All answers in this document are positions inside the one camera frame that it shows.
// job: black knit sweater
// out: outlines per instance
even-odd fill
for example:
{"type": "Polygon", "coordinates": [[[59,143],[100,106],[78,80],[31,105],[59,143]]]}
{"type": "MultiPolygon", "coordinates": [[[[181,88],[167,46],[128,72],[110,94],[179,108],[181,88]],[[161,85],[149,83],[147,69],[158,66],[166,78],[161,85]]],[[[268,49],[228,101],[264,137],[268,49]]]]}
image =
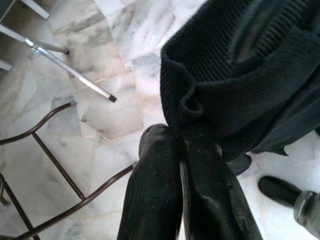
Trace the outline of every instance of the black knit sweater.
{"type": "Polygon", "coordinates": [[[162,49],[161,100],[177,137],[205,121],[224,160],[284,153],[320,126],[318,0],[209,0],[162,49]]]}

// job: metal chair leg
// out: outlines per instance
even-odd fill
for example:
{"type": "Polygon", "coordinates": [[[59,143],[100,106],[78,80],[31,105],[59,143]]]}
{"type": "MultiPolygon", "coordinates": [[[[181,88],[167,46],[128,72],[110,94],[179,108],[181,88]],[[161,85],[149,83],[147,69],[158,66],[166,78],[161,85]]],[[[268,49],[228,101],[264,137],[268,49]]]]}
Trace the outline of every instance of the metal chair leg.
{"type": "Polygon", "coordinates": [[[41,6],[39,6],[34,0],[21,0],[25,5],[27,5],[29,8],[31,8],[33,11],[35,11],[37,14],[39,14],[44,19],[48,19],[50,16],[49,13],[47,13],[41,6]]]}
{"type": "Polygon", "coordinates": [[[54,56],[52,53],[47,51],[47,50],[52,50],[52,51],[68,54],[69,53],[68,49],[57,47],[57,46],[43,43],[43,42],[41,44],[37,41],[31,40],[30,38],[24,37],[12,31],[11,29],[3,26],[2,24],[0,24],[0,33],[4,33],[5,35],[8,35],[9,37],[16,39],[17,41],[27,44],[36,53],[45,56],[47,59],[59,65],[61,68],[65,69],[66,71],[71,73],[73,76],[75,76],[77,79],[79,79],[81,82],[83,82],[85,85],[87,85],[89,88],[95,90],[97,93],[101,94],[102,96],[109,99],[110,101],[115,102],[117,100],[115,96],[105,91],[101,87],[97,86],[94,82],[90,81],[88,78],[86,78],[85,76],[77,72],[75,69],[73,69],[72,67],[70,67],[69,65],[61,61],[59,58],[54,56]]]}

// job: marble floor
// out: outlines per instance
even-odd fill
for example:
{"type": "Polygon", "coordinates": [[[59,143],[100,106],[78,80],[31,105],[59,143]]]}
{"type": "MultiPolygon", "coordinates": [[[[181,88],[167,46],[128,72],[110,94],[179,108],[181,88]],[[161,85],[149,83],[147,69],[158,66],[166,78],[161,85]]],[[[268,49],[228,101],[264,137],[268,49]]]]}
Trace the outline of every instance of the marble floor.
{"type": "MultiPolygon", "coordinates": [[[[19,42],[0,36],[0,139],[20,134],[51,109],[69,108],[38,134],[88,195],[112,175],[138,161],[145,128],[165,123],[160,93],[160,49],[204,0],[39,0],[48,20],[17,2],[4,24],[26,36],[66,46],[58,57],[118,97],[103,99],[63,69],[19,42]]],[[[260,176],[271,174],[304,190],[320,190],[320,138],[310,133],[286,148],[289,157],[252,155],[238,179],[264,240],[312,240],[292,210],[264,197],[260,176]]],[[[0,147],[4,174],[36,226],[79,200],[32,137],[0,147]]],[[[44,240],[115,240],[129,176],[86,208],[42,232],[44,240]]],[[[0,234],[27,229],[15,208],[0,205],[0,234]]],[[[180,239],[185,239],[181,231],[180,239]]]]}

